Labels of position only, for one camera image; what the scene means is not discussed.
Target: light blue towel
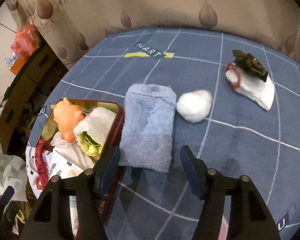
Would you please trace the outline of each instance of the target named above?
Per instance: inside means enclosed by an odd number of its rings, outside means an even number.
[[[128,89],[119,165],[169,171],[176,100],[165,86],[134,84]]]

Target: yellow stripe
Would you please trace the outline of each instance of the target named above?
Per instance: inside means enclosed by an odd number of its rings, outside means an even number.
[[[174,53],[171,52],[164,52],[165,54],[165,58],[172,58]],[[146,54],[145,52],[132,52],[132,53],[127,53],[125,54],[123,57],[150,57],[148,54]]]

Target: white fluffy ball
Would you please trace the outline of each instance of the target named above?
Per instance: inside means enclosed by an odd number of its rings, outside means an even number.
[[[185,93],[178,100],[177,111],[187,121],[200,122],[209,114],[211,102],[212,96],[207,90]]]

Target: open container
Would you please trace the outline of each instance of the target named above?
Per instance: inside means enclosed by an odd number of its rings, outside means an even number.
[[[105,158],[112,146],[119,146],[121,140],[121,132],[124,122],[124,110],[117,103],[105,102],[105,101],[95,101],[95,100],[82,100],[82,99],[68,99],[72,104],[80,106],[81,110],[85,113],[90,113],[94,108],[101,106],[111,110],[116,113],[116,117],[111,126],[111,129],[106,138],[106,142],[103,146],[101,152],[101,158]],[[48,120],[43,127],[42,133],[40,135],[41,140],[51,142],[54,135],[58,132],[58,125],[53,120],[53,111],[51,112]],[[112,207],[114,205],[114,200],[117,193],[117,186],[119,181],[122,179],[124,173],[124,168],[118,166],[117,173],[112,182],[111,188],[108,195],[106,195],[101,201],[96,200],[96,209],[99,211],[101,221],[105,224],[108,221],[109,215],[111,214]],[[77,238],[80,235],[80,229],[78,230]]]

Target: blue tablecloth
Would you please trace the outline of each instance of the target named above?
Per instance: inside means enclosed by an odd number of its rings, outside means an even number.
[[[138,51],[137,41],[174,55],[160,61],[124,57]],[[273,78],[276,97],[268,112],[230,89],[225,64],[234,60],[233,49],[250,52]],[[212,93],[213,105],[209,120],[195,124],[176,113],[169,173],[127,169],[106,227],[110,240],[191,239],[203,203],[186,185],[179,159],[183,145],[226,176],[250,176],[275,222],[289,209],[282,239],[294,234],[300,226],[300,66],[259,44],[216,32],[159,28],[112,35],[92,48],[58,84],[46,102],[47,112],[35,122],[29,144],[35,147],[50,105],[62,97],[124,106],[133,83],[170,86],[177,97],[205,89]],[[226,219],[229,211],[228,200]]]

